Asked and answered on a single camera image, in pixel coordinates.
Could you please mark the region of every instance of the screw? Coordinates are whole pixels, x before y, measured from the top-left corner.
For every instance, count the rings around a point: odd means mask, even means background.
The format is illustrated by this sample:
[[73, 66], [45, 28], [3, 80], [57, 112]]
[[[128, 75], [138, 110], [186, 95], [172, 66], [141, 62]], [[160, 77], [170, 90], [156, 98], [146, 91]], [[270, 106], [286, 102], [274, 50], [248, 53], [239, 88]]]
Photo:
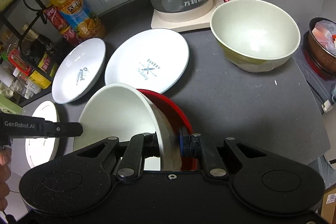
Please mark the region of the screw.
[[171, 180], [174, 180], [174, 179], [177, 179], [177, 175], [170, 174], [170, 175], [168, 175], [168, 178], [171, 179]]
[[134, 170], [131, 168], [122, 168], [118, 170], [118, 175], [120, 175], [122, 178], [130, 177], [134, 174]]
[[226, 171], [221, 168], [215, 168], [215, 169], [210, 170], [210, 175], [214, 177], [223, 177], [226, 175]]

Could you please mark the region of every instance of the human hand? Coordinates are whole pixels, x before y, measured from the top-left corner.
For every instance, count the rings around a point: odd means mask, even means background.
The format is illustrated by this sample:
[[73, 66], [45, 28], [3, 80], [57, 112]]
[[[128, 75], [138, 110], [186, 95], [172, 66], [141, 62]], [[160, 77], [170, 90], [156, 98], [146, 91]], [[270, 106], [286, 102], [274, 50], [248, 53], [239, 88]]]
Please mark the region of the human hand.
[[6, 148], [0, 152], [0, 211], [5, 210], [8, 205], [5, 197], [9, 195], [9, 187], [5, 182], [11, 176], [9, 163], [11, 163], [11, 149]]

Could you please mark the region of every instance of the bottle label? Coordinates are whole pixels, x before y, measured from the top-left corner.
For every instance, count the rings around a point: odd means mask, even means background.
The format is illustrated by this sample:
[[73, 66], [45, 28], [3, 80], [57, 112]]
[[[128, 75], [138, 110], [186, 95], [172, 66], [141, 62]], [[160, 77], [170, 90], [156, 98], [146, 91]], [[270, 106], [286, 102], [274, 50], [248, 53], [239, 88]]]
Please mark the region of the bottle label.
[[45, 9], [43, 13], [58, 31], [61, 31], [68, 26], [68, 22], [66, 22], [66, 20], [62, 17], [60, 12], [57, 10], [57, 7], [50, 6]]
[[98, 17], [85, 0], [71, 0], [59, 9], [61, 15], [83, 38], [94, 37], [101, 28]]
[[78, 33], [76, 33], [71, 26], [60, 31], [60, 33], [63, 36], [63, 38], [73, 46], [77, 46], [82, 42], [82, 39], [80, 38]]
[[24, 88], [24, 97], [26, 99], [29, 99], [30, 97], [34, 96], [34, 92], [32, 92], [31, 90], [29, 90], [28, 88]]
[[[46, 72], [50, 65], [50, 62], [51, 62], [50, 57], [46, 53], [44, 53], [43, 58], [38, 64], [38, 67], [41, 68], [41, 70], [43, 70], [44, 72]], [[54, 77], [54, 75], [56, 74], [57, 68], [58, 68], [58, 65], [55, 63], [49, 74], [51, 77]], [[43, 89], [46, 89], [51, 84], [51, 82], [47, 78], [43, 77], [36, 70], [28, 78]]]
[[30, 79], [27, 79], [26, 81], [26, 88], [34, 92], [34, 94], [37, 94], [41, 91], [41, 87], [39, 87], [37, 84], [35, 84], [33, 81]]

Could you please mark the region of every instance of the box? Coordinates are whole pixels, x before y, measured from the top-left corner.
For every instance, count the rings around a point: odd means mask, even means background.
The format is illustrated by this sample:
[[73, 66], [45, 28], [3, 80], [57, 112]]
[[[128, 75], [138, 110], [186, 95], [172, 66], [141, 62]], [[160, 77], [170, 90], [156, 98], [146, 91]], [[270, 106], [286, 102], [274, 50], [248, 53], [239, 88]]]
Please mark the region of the box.
[[0, 111], [3, 113], [21, 115], [22, 108], [0, 94]]
[[328, 223], [333, 223], [336, 206], [336, 185], [325, 190], [323, 195], [321, 217]]

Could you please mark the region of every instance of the white shallow bowl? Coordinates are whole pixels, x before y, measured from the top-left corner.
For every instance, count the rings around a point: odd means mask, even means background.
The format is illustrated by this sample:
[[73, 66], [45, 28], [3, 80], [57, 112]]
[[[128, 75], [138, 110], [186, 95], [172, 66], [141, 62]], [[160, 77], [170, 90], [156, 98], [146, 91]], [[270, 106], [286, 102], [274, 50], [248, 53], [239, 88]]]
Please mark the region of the white shallow bowl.
[[210, 27], [226, 57], [243, 70], [270, 71], [300, 44], [300, 30], [281, 8], [262, 0], [232, 0], [213, 12]]
[[189, 47], [182, 35], [168, 29], [147, 30], [126, 40], [113, 53], [105, 83], [164, 93], [182, 76], [188, 61]]
[[102, 39], [91, 38], [73, 49], [59, 66], [52, 83], [56, 103], [65, 104], [81, 98], [97, 82], [105, 60]]
[[[50, 101], [40, 104], [32, 116], [44, 118], [46, 121], [59, 122], [55, 105]], [[26, 157], [30, 168], [53, 160], [58, 144], [59, 138], [26, 139]]]
[[78, 121], [83, 134], [75, 137], [79, 150], [108, 137], [129, 141], [141, 133], [157, 133], [160, 158], [145, 160], [146, 170], [181, 170], [179, 141], [165, 115], [142, 93], [116, 83], [98, 90], [87, 102]]

